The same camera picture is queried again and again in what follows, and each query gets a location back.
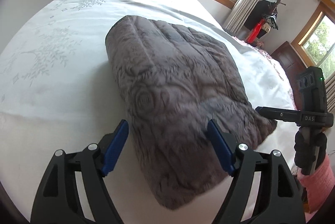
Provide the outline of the right hand black glove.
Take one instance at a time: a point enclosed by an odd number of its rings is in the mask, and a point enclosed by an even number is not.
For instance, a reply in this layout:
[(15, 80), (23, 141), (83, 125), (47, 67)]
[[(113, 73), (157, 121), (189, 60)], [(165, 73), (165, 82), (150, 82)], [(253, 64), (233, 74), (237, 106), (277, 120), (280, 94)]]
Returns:
[(326, 156), (327, 137), (320, 129), (300, 127), (295, 135), (294, 162), (303, 175), (312, 175)]

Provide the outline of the pink right sleeve forearm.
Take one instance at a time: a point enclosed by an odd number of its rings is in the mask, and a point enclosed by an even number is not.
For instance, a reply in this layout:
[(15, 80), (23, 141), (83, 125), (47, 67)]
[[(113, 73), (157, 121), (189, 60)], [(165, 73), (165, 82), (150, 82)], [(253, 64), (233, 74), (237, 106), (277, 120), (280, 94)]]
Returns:
[(307, 222), (321, 208), (334, 187), (334, 173), (329, 156), (326, 155), (322, 164), (312, 175), (303, 175), (298, 170), (298, 180), (307, 191), (307, 204), (304, 206)]

